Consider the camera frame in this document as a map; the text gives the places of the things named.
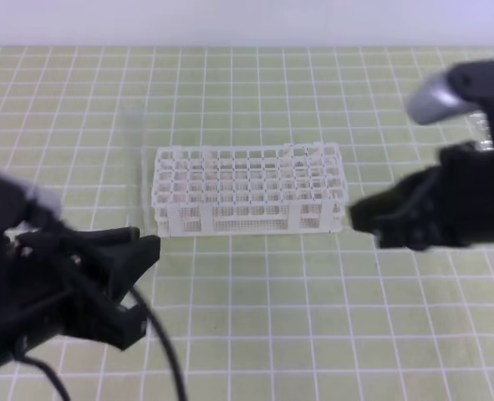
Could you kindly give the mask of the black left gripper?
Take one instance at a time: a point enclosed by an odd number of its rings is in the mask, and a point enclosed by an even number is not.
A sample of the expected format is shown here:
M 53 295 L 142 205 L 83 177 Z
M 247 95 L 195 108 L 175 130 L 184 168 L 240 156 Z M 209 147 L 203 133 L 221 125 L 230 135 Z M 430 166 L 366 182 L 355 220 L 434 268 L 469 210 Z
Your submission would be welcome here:
M 160 259 L 158 236 L 137 227 L 73 234 L 24 232 L 14 239 L 0 230 L 0 367 L 58 335 L 126 350 L 145 336 L 142 307 L 122 300 Z M 63 264 L 102 292 L 89 297 L 69 279 Z

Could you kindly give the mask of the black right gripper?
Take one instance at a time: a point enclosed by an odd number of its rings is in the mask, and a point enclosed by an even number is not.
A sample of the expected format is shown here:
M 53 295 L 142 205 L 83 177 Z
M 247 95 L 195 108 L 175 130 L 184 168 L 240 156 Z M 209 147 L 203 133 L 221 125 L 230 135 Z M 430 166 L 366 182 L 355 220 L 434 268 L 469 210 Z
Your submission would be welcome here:
M 409 174 L 349 206 L 350 225 L 381 249 L 494 243 L 494 100 L 481 104 L 492 150 L 465 142 L 440 151 L 441 167 Z

